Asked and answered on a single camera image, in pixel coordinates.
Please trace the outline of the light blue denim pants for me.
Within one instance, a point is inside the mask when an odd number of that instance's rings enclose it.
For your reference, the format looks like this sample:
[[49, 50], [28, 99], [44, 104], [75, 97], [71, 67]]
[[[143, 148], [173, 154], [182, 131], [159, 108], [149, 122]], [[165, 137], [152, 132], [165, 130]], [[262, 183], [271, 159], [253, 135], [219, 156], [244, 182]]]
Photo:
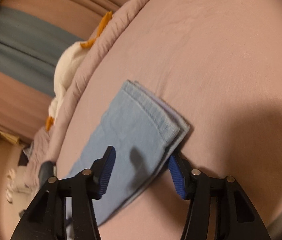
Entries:
[[164, 168], [189, 129], [161, 99], [140, 84], [125, 81], [104, 114], [95, 105], [80, 104], [59, 156], [61, 174], [72, 177], [91, 167], [113, 146], [116, 161], [109, 186], [93, 203], [97, 224], [105, 224], [120, 211], [126, 220], [180, 224], [187, 206]]

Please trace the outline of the small white plush toy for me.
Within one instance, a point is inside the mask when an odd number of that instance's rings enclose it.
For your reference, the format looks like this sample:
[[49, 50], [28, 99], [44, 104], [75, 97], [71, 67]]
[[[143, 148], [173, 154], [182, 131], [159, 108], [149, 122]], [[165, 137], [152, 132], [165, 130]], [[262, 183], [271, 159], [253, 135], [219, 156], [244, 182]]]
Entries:
[[8, 203], [10, 204], [12, 204], [13, 202], [12, 195], [15, 190], [15, 176], [16, 176], [16, 171], [13, 168], [11, 168], [6, 174], [7, 184], [5, 188], [5, 197]]

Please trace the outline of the dark blue folded jeans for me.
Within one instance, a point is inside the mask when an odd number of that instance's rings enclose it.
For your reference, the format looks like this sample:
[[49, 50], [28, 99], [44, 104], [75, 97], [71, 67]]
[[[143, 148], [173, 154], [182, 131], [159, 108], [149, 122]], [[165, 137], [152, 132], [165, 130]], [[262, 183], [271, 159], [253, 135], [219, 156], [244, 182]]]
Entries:
[[54, 170], [55, 170], [55, 164], [51, 161], [45, 161], [41, 165], [38, 173], [39, 187], [42, 187], [50, 177], [55, 176]]

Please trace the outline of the pink quilted comforter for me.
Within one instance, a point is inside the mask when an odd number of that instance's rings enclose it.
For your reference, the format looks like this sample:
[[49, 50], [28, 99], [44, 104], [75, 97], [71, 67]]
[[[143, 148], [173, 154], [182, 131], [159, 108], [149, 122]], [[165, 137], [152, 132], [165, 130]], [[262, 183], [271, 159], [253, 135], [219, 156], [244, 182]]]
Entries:
[[116, 13], [113, 13], [112, 20], [92, 48], [88, 50], [65, 94], [58, 117], [51, 130], [48, 132], [43, 127], [34, 136], [34, 148], [23, 175], [23, 182], [29, 188], [34, 189], [39, 186], [38, 173], [44, 161], [57, 161], [76, 107], [93, 73], [118, 37], [149, 1], [129, 0], [126, 2]]

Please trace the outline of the white goose plush toy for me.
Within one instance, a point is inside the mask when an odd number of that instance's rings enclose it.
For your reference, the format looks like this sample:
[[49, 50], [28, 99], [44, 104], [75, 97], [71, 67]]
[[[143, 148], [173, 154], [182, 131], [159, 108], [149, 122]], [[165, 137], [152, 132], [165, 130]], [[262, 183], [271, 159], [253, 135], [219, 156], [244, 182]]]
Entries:
[[55, 97], [48, 108], [48, 118], [46, 119], [46, 131], [49, 131], [56, 122], [60, 108], [63, 104], [65, 94], [69, 89], [74, 75], [85, 58], [88, 50], [95, 44], [97, 38], [102, 34], [110, 20], [113, 12], [106, 12], [101, 19], [95, 34], [87, 41], [78, 41], [68, 47], [60, 56], [54, 73], [54, 93]]

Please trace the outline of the blue grey curtain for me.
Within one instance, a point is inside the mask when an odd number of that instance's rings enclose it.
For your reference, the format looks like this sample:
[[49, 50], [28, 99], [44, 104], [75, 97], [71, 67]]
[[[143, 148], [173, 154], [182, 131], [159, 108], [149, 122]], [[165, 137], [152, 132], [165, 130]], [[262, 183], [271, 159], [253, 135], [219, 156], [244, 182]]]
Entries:
[[61, 54], [80, 38], [19, 10], [0, 6], [0, 72], [54, 96]]

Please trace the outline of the pink curtain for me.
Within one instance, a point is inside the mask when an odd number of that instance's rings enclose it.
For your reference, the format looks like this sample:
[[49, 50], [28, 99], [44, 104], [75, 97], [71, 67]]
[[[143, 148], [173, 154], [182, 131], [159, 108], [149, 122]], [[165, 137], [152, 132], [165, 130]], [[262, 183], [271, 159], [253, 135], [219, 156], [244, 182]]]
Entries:
[[[108, 11], [127, 0], [0, 0], [0, 6], [25, 12], [81, 40], [88, 39]], [[0, 72], [0, 129], [30, 140], [48, 115], [49, 96]]]

